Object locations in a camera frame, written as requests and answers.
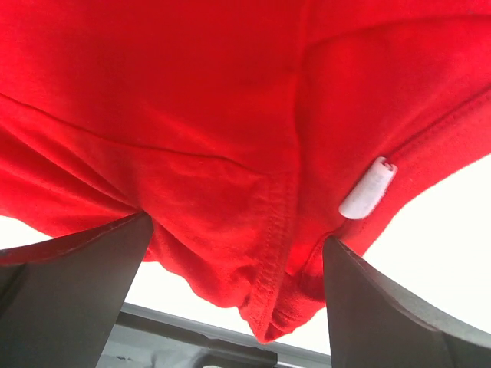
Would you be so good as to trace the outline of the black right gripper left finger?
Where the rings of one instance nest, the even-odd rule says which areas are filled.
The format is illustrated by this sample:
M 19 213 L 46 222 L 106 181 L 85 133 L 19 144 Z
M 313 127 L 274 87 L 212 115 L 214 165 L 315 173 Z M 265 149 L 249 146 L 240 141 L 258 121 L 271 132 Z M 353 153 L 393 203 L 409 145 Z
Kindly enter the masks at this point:
M 145 213 L 1 251 L 1 365 L 95 367 L 153 235 Z

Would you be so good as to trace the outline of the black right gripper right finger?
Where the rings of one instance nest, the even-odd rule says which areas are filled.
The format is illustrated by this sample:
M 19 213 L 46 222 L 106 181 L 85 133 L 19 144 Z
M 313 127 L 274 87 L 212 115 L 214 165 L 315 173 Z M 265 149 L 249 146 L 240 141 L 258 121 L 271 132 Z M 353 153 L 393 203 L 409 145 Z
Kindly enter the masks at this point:
M 335 237 L 323 247 L 333 367 L 488 367 L 490 335 L 429 304 Z

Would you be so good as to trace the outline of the red t shirt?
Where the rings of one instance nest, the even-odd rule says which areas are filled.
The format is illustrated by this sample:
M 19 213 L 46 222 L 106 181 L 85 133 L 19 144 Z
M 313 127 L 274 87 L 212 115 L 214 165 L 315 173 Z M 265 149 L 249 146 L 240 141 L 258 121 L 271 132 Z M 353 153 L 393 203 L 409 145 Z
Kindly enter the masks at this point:
M 490 152 L 488 1 L 3 1 L 1 213 L 59 237 L 147 213 L 147 261 L 270 343 Z

